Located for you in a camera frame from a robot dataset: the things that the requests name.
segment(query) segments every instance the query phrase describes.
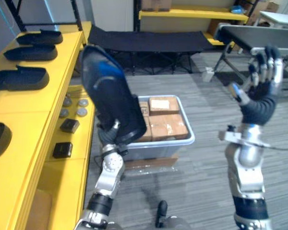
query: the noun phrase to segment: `robot finger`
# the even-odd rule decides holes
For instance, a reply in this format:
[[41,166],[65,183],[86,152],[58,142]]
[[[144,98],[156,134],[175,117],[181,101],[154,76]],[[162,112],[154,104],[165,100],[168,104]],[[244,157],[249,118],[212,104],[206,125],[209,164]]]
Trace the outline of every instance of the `robot finger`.
[[258,75],[256,68],[253,64],[249,65],[249,72],[251,75],[252,86],[257,87],[257,85],[259,83],[259,75]]
[[274,60],[271,54],[272,47],[271,46],[266,46],[264,51],[267,55],[267,79],[271,81],[273,77],[273,72],[274,72]]
[[271,81],[270,92],[277,95],[283,80],[283,61],[277,47],[271,48],[271,54],[274,59],[273,80]]
[[258,66],[259,66],[259,81],[261,83],[264,83],[266,79],[266,75],[267,75],[268,66],[266,64],[266,60],[264,58],[263,53],[259,53],[256,56],[257,56]]
[[248,104],[251,100],[248,95],[233,82],[228,86],[231,95],[236,99],[240,106]]

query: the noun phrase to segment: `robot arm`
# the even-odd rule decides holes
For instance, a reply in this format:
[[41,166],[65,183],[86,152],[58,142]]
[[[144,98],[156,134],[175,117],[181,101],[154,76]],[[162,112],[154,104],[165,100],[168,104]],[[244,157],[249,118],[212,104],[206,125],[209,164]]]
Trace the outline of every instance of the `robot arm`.
[[219,133],[221,140],[231,142],[225,155],[228,161],[229,186],[236,213],[235,222],[241,230],[272,230],[264,198],[262,174],[263,150],[268,144],[260,141],[261,127],[272,117],[281,88],[283,64],[276,47],[266,47],[258,56],[260,71],[250,66],[252,86],[246,94],[233,83],[229,86],[243,114],[242,124],[235,132],[228,127]]
[[96,182],[93,195],[87,208],[78,221],[75,230],[95,228],[106,229],[108,216],[112,208],[113,199],[116,196],[120,184],[120,178],[124,173],[125,166],[118,147],[114,140],[119,129],[119,122],[116,121],[113,128],[106,132],[98,130],[99,138],[103,144],[102,148],[102,172]]

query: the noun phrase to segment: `yellow table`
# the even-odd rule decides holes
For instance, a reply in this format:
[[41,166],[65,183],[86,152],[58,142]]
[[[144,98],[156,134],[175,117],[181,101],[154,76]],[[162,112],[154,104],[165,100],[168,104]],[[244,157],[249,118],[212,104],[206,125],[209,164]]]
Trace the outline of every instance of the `yellow table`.
[[0,53],[0,70],[15,65],[44,67],[49,84],[38,91],[0,91],[0,122],[12,131],[12,140],[0,156],[0,230],[22,230],[32,204],[38,179],[67,91],[82,32],[63,34],[52,61],[8,61],[3,52],[17,46],[13,41]]

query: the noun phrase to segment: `black metal shelf frame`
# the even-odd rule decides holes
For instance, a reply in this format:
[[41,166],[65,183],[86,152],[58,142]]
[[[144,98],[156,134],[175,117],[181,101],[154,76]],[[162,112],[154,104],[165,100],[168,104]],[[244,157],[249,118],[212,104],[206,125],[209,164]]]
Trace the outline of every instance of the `black metal shelf frame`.
[[15,19],[21,32],[27,31],[25,26],[32,26],[32,25],[73,25],[74,24],[74,25],[77,25],[79,31],[83,30],[77,3],[75,0],[71,0],[71,4],[72,4],[72,11],[73,11],[76,21],[75,22],[61,22],[61,23],[24,23],[19,15],[19,10],[21,8],[22,0],[18,0],[17,8],[15,7],[12,0],[5,0],[5,3],[9,7],[9,10],[12,13],[13,18]]

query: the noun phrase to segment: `blue object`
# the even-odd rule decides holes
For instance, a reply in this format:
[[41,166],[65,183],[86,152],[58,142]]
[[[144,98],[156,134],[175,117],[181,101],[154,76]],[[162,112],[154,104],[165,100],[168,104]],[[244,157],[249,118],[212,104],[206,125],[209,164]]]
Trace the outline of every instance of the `blue object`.
[[232,6],[231,7],[231,12],[236,13],[236,14],[244,14],[245,10],[242,6]]

